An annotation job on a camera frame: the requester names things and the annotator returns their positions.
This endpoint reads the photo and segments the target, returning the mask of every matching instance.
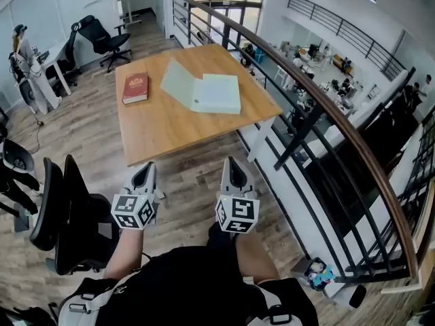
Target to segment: office chair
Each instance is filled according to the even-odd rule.
[[[105,268],[119,241],[109,201],[88,193],[71,155],[65,160],[64,176],[50,159],[44,158],[44,166],[46,184],[31,242],[43,251],[55,247],[55,259],[46,264],[59,275]]]
[[[109,33],[103,28],[100,21],[94,16],[87,16],[79,21],[80,28],[78,30],[79,34],[90,42],[94,46],[94,52],[98,54],[106,54],[110,52],[109,56],[105,57],[100,62],[100,67],[104,67],[104,62],[110,60],[110,64],[107,68],[107,72],[110,72],[110,67],[116,59],[124,59],[130,62],[130,59],[124,57],[123,54],[130,53],[131,50],[121,51],[120,46],[124,45],[126,41],[130,38],[130,34],[120,34],[120,28],[122,25],[117,26],[120,35],[111,37]]]
[[[77,82],[71,80],[72,76],[74,76],[76,73],[80,73],[79,69],[74,70],[75,68],[74,42],[78,29],[79,29],[78,23],[74,23],[71,26],[71,32],[69,34],[69,39],[65,47],[66,59],[57,61],[60,71],[62,71],[63,77],[65,78],[65,81],[67,81],[69,85],[73,85],[73,86],[77,86]],[[46,71],[46,76],[48,79],[51,79],[53,77],[58,77],[56,69],[54,67],[49,67]]]

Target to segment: floor below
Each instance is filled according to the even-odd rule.
[[[152,14],[142,16],[142,20],[142,24],[133,25],[129,30],[134,59],[179,47],[175,40],[164,39]],[[44,182],[44,157],[63,168],[65,157],[70,153],[88,190],[111,200],[127,173],[116,109],[115,72],[106,74],[100,68],[89,70],[80,75],[77,82],[78,86],[71,88],[73,94],[64,98],[57,110],[40,117],[45,126],[39,134],[26,106],[14,110],[8,124],[10,138],[35,152],[39,182]],[[224,158],[229,155],[246,161],[246,150],[236,133],[155,161],[158,184],[167,197],[159,208],[157,224],[145,231],[143,250],[146,253],[159,255],[174,247],[206,243],[207,230],[214,221],[215,193],[220,186]],[[302,251],[258,169],[253,164],[248,167],[256,179],[261,204],[257,231],[281,276],[289,276],[290,268],[302,257]],[[29,242],[28,232],[15,234],[12,216],[0,212],[0,306],[46,308],[48,302],[59,303],[75,291],[85,276],[100,276],[83,272],[57,276],[47,270],[47,257],[54,257],[54,252],[37,250]],[[379,294],[382,287],[400,283],[403,284],[369,285],[367,298],[354,311],[335,305],[321,293],[305,291],[315,304],[320,325],[396,326],[404,325],[419,296],[418,293]]]

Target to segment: wooden handrail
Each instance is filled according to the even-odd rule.
[[[350,124],[349,120],[343,115],[340,109],[308,76],[300,71],[296,65],[276,53],[276,51],[270,47],[267,42],[265,42],[265,40],[234,20],[225,17],[223,14],[205,5],[204,3],[200,3],[195,0],[182,1],[185,1],[191,6],[197,7],[204,12],[207,12],[218,20],[222,21],[224,24],[229,25],[236,32],[242,34],[242,36],[244,36],[248,41],[260,48],[270,59],[275,62],[275,64],[279,65],[287,74],[293,77],[293,79],[295,79],[296,82],[298,82],[307,91],[308,95],[322,107],[325,113],[341,131],[343,136],[354,146],[356,151],[361,156],[361,159],[366,164],[367,169],[370,171],[373,179],[375,180],[375,183],[379,189],[379,193],[385,203],[390,217],[393,219],[393,224],[396,227],[396,231],[400,237],[400,243],[406,257],[406,265],[409,275],[412,278],[416,277],[418,273],[417,255],[412,242],[411,230],[402,211],[402,207],[398,202],[396,194],[394,193],[387,176],[383,172],[372,151],[357,130]]]

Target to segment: desk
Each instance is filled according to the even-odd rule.
[[[68,95],[71,95],[71,90],[69,89],[68,83],[65,81],[62,71],[60,71],[59,64],[57,63],[57,61],[65,55],[65,47],[67,45],[67,42],[68,40],[58,42],[56,45],[49,49],[50,54],[44,60],[42,64],[42,69],[44,69],[45,71],[53,65],[56,69],[57,75],[59,76],[60,82],[62,82],[63,88],[67,91]]]
[[[118,1],[127,1],[127,12],[128,12],[128,16],[127,17],[121,17],[121,19],[128,19],[128,22],[125,23],[124,28],[126,25],[130,25],[130,24],[134,24],[134,23],[142,23],[142,20],[133,20],[134,17],[139,17],[139,14],[131,14],[131,0],[118,0]]]
[[[240,115],[197,113],[185,108],[160,89],[171,58],[175,58],[197,78],[203,73],[236,75],[239,78]],[[126,76],[147,71],[148,100],[124,105],[122,93]],[[122,144],[128,166],[192,146],[201,141],[265,121],[248,155],[255,158],[275,116],[281,108],[222,46],[211,44],[171,50],[116,68],[116,99]]]

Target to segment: strap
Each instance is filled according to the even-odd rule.
[[[93,312],[95,310],[99,310],[102,306],[105,306],[108,303],[108,301],[110,300],[110,297],[113,295],[114,291],[119,286],[124,284],[129,278],[136,275],[138,272],[139,271],[125,276],[124,278],[122,278],[121,280],[118,281],[118,283],[113,287],[113,289],[110,289],[109,291],[106,291],[106,292],[96,296],[95,298],[92,298],[93,296],[90,295],[89,296],[90,300],[85,303],[86,312]]]
[[[245,283],[248,285],[254,285],[254,280],[252,278],[244,278]],[[288,314],[285,308],[281,304],[281,300],[275,294],[254,285],[257,289],[261,291],[266,301],[268,309],[268,317],[260,320],[258,317],[254,318],[247,326],[265,326],[265,325],[291,325],[291,326],[302,326],[300,320],[294,315]]]
[[[93,293],[84,293],[70,298],[62,307],[59,315],[59,326],[94,326],[99,309],[105,306],[114,291],[129,278],[137,274],[136,271],[118,281],[113,289],[96,296]]]

